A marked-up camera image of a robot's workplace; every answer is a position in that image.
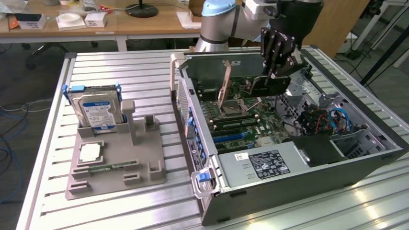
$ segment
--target aluminum table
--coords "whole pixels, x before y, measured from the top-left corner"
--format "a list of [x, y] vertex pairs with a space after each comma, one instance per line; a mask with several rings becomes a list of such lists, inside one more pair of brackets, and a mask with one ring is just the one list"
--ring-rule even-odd
[[[408, 124], [319, 49], [308, 47], [307, 50], [409, 142]], [[408, 154], [351, 187], [223, 224], [202, 226], [170, 95], [170, 56], [184, 51], [68, 54], [18, 229], [409, 229]], [[314, 74], [323, 90], [336, 92], [322, 73], [314, 70]], [[63, 97], [62, 85], [95, 86], [116, 82], [123, 85], [123, 98], [135, 100], [134, 118], [155, 114], [160, 120], [168, 181], [67, 201], [64, 191], [79, 121]]]

